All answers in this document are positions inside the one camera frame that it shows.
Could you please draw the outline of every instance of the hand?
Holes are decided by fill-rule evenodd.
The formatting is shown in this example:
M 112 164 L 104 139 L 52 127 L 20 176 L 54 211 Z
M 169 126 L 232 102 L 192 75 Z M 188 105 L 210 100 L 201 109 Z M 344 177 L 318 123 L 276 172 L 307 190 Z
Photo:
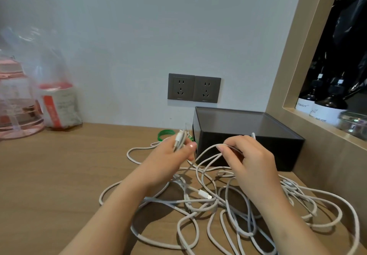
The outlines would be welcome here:
M 163 140 L 133 172 L 147 187 L 154 188 L 172 179 L 180 165 L 186 160 L 194 160 L 196 143 L 186 138 L 185 145 L 173 152 L 176 135 Z
M 242 191 L 260 212 L 284 198 L 271 152 L 247 135 L 227 138 L 224 144 L 236 147 L 243 153 L 244 159 L 241 162 L 231 148 L 217 146 L 232 168 Z

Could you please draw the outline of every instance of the charging cable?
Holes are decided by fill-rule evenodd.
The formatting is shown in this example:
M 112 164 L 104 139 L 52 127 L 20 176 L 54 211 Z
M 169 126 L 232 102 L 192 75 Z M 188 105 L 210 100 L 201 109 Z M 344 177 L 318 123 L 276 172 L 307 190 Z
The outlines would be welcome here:
M 176 140 L 175 140 L 175 147 L 174 147 L 174 151 L 179 150 L 185 143 L 186 137 L 190 136 L 190 134 L 187 131 L 180 131 L 177 136 L 176 136 Z M 254 139 L 256 139 L 255 134 L 252 133 L 252 137 Z M 136 163 L 136 164 L 141 164 L 140 162 L 134 160 L 133 158 L 130 157 L 130 153 L 134 150 L 146 150 L 146 149 L 153 149 L 155 147 L 157 147 L 160 144 L 160 142 L 154 142 L 150 145 L 150 147 L 135 147 L 135 148 L 131 148 L 129 151 L 127 151 L 127 158 L 129 160 L 131 160 L 132 162 Z M 222 207 L 222 211 L 220 212 L 219 215 L 219 219 L 224 231 L 224 234 L 226 235 L 226 238 L 234 252 L 235 255 L 245 255 L 245 252 L 243 250 L 242 247 L 242 243 L 241 243 L 241 237 L 246 237 L 249 238 L 251 240 L 251 242 L 253 243 L 254 247 L 259 251 L 260 254 L 263 255 L 275 255 L 277 254 L 277 250 L 275 248 L 275 243 L 273 242 L 273 240 L 260 228 L 257 226 L 256 220 L 261 218 L 261 215 L 255 215 L 253 213 L 253 210 L 251 208 L 251 204 L 250 204 L 250 200 L 247 198 L 247 196 L 241 192 L 240 190 L 238 190 L 237 188 L 231 186 L 231 182 L 236 179 L 233 172 L 231 172 L 231 168 L 228 166 L 218 166 L 218 167 L 210 167 L 215 161 L 217 161 L 222 154 L 218 153 L 216 155 L 213 155 L 211 157 L 209 157 L 208 159 L 203 160 L 202 162 L 200 162 L 198 165 L 195 165 L 195 162 L 198 161 L 202 155 L 204 155 L 208 150 L 215 148 L 218 145 L 222 145 L 222 144 L 215 144 L 213 146 L 210 146 L 209 148 L 207 148 L 204 152 L 202 152 L 195 161 L 191 162 L 188 161 L 188 163 L 190 164 L 190 167 L 181 167 L 179 169 L 179 171 L 185 170 L 184 173 L 186 173 L 187 171 L 195 171 L 196 174 L 196 178 L 198 180 L 198 182 L 201 184 L 202 189 L 196 189 L 194 187 L 191 187 L 190 185 L 188 185 L 186 183 L 186 180 L 183 178 L 184 174 L 175 174 L 173 176 L 173 179 L 170 182 L 173 183 L 177 183 L 182 191 L 183 191 L 183 200 L 161 200 L 158 197 L 167 189 L 167 187 L 169 186 L 170 182 L 168 182 L 162 190 L 160 190 L 160 192 L 158 192 L 156 195 L 154 195 L 153 197 L 145 197 L 143 200 L 143 203 L 138 207 L 138 211 L 143 208 L 144 206 L 148 205 L 150 202 L 156 202 L 156 203 L 162 203 L 166 206 L 171 207 L 172 209 L 182 213 L 184 215 L 183 218 L 181 218 L 178 223 L 177 223 L 177 234 L 179 236 L 181 245 L 175 245 L 175 244 L 168 244 L 168 243 L 161 243 L 158 241 L 154 241 L 151 239 L 148 239 L 146 237 L 144 237 L 143 235 L 139 234 L 136 229 L 134 228 L 133 225 L 131 225 L 131 231 L 132 233 L 142 242 L 145 242 L 147 244 L 153 245 L 153 246 L 157 246 L 157 247 L 161 247 L 161 248 L 168 248 L 168 249 L 177 249 L 177 250 L 186 250 L 186 252 L 190 255 L 195 255 L 195 253 L 192 251 L 192 249 L 197 245 L 197 243 L 199 242 L 199 226 L 197 224 L 197 221 L 195 219 L 195 217 L 200 214 L 201 212 L 207 212 L 207 211 L 211 211 L 211 216 L 210 219 L 208 221 L 208 225 L 207 225 L 207 235 L 209 237 L 209 239 L 211 240 L 211 242 L 219 249 L 221 250 L 224 254 L 226 255 L 232 255 L 232 253 L 228 250 L 226 250 L 223 246 L 221 246 L 216 239 L 214 239 L 214 237 L 212 236 L 211 232 L 210 232 L 210 228 L 211 228 L 211 224 L 213 222 L 214 216 L 218 211 L 219 207 Z M 241 153 L 240 150 L 234 148 L 233 146 L 228 146 L 238 152 Z M 217 171 L 216 173 L 216 177 L 215 179 L 213 179 L 212 177 L 210 177 L 207 172 L 211 172 L 211 171 Z M 288 179 L 284 176 L 278 175 L 279 176 L 279 182 L 280 185 L 283 189 L 284 194 L 286 195 L 287 199 L 289 200 L 290 204 L 292 206 L 294 206 L 294 200 L 292 199 L 292 197 L 298 201 L 308 212 L 307 215 L 302 216 L 302 219 L 305 221 L 309 221 L 311 220 L 313 217 L 317 216 L 317 204 L 315 201 L 321 201 L 323 203 L 329 204 L 333 207 L 336 208 L 338 215 L 336 217 L 335 220 L 331 221 L 330 223 L 324 223 L 324 224 L 313 224 L 313 222 L 308 223 L 306 222 L 306 224 L 310 227 L 321 227 L 321 228 L 325 228 L 325 227 L 332 227 L 334 225 L 336 225 L 338 222 L 340 222 L 340 220 L 342 219 L 343 216 L 343 212 L 340 209 L 339 206 L 337 206 L 335 203 L 330 202 L 326 199 L 323 198 L 319 198 L 319 197 L 314 197 L 314 196 L 309 196 L 306 195 L 302 190 L 309 190 L 312 192 L 316 192 L 316 193 L 322 193 L 325 195 L 329 195 L 332 197 L 337 198 L 338 200 L 342 201 L 343 203 L 345 203 L 349 209 L 351 210 L 352 214 L 353 214 L 353 218 L 354 218 L 354 223 L 355 223 L 355 234 L 354 234 L 354 240 L 353 240 L 353 244 L 351 249 L 349 250 L 349 252 L 347 253 L 347 255 L 352 255 L 355 253 L 356 249 L 358 248 L 358 244 L 359 244 L 359 240 L 360 240 L 360 225 L 359 225 L 359 220 L 358 220 L 358 216 L 357 213 L 355 211 L 355 209 L 352 207 L 352 205 L 346 201 L 345 199 L 343 199 L 340 196 L 337 196 L 336 194 L 330 193 L 330 192 L 326 192 L 323 190 L 318 190 L 318 189 L 311 189 L 311 188 L 307 188 L 304 186 L 300 186 L 298 183 L 294 182 L 291 179 Z M 207 187 L 207 185 L 204 182 L 204 177 L 207 178 L 209 180 L 209 182 L 213 185 L 214 189 L 209 189 Z M 230 178 L 227 182 L 227 184 L 221 188 L 217 187 L 217 184 L 215 183 L 215 181 L 219 178 Z M 106 192 L 108 192 L 111 188 L 117 186 L 118 184 L 120 184 L 120 182 L 114 183 L 113 185 L 110 185 L 108 188 L 106 188 L 102 194 L 99 197 L 99 203 L 100 205 L 103 205 L 103 196 L 106 194 Z M 188 190 L 196 192 L 199 196 L 199 198 L 194 198 L 192 196 L 189 195 Z M 221 193 L 224 190 L 225 195 L 224 195 L 224 199 L 221 197 Z M 228 192 L 229 190 L 235 191 L 237 193 L 239 193 L 241 195 L 241 197 L 244 199 L 246 206 L 247 206 L 247 214 L 237 210 L 236 208 L 234 208 L 233 206 L 230 205 L 229 201 L 228 201 Z M 179 207 L 177 207 L 177 204 L 181 204 L 183 203 L 187 210 L 183 210 Z M 223 215 L 227 214 L 229 219 L 230 219 L 230 224 L 232 225 L 232 227 L 234 228 L 234 230 L 236 231 L 236 240 L 237 240 L 237 244 L 238 244 L 238 249 L 235 246 L 235 244 L 233 243 L 227 228 L 225 226 L 224 223 L 224 219 L 223 219 Z M 242 218 L 247 222 L 247 230 L 245 231 L 243 230 L 239 224 L 238 224 L 238 218 Z M 184 238 L 184 236 L 181 233 L 181 225 L 186 221 L 186 220 L 190 220 L 192 221 L 192 223 L 194 224 L 195 227 L 195 232 L 196 232 L 196 236 L 195 239 L 192 243 L 187 243 L 186 239 Z M 273 250 L 271 252 L 266 252 L 264 250 L 262 250 L 262 248 L 260 248 L 259 244 L 257 243 L 256 239 L 255 239 L 255 235 L 257 233 L 260 233 L 264 236 L 264 238 L 266 240 L 269 241 L 269 243 L 273 246 Z

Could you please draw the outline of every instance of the green rubber band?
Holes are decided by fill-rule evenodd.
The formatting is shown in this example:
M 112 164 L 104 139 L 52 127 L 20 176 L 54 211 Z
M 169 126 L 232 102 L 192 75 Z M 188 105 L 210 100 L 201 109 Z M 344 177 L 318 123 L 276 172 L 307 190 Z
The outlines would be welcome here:
M 174 134 L 176 134 L 176 132 L 173 130 L 161 130 L 158 133 L 158 141 L 163 141 L 163 139 L 161 138 L 162 135 L 174 135 Z

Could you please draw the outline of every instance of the dark bottle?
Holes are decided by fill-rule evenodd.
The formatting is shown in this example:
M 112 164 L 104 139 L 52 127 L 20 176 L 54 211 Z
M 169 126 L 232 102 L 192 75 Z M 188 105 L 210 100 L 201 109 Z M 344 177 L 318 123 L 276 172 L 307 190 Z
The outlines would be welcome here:
M 297 100 L 295 109 L 309 114 L 312 109 L 312 105 L 315 101 L 319 100 L 319 88 L 322 86 L 323 81 L 322 73 L 319 74 L 317 79 L 311 82 L 311 89 L 306 94 L 300 94 Z
M 343 100 L 343 81 L 339 79 L 336 85 L 331 85 L 328 90 L 329 96 L 314 103 L 310 112 L 311 117 L 337 126 L 339 114 L 348 108 L 348 104 Z

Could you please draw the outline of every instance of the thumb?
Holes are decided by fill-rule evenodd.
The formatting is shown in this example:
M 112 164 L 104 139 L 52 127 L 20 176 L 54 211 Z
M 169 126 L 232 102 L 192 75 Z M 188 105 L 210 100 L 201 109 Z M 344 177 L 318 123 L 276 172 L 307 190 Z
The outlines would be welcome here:
M 235 153 L 226 145 L 218 145 L 217 149 L 222 153 L 228 165 L 232 168 L 234 173 L 239 173 L 244 170 L 242 162 L 238 159 Z
M 195 152 L 196 146 L 197 144 L 195 142 L 189 142 L 185 146 L 183 146 L 180 150 L 174 152 L 173 155 L 179 163 L 182 163 Z

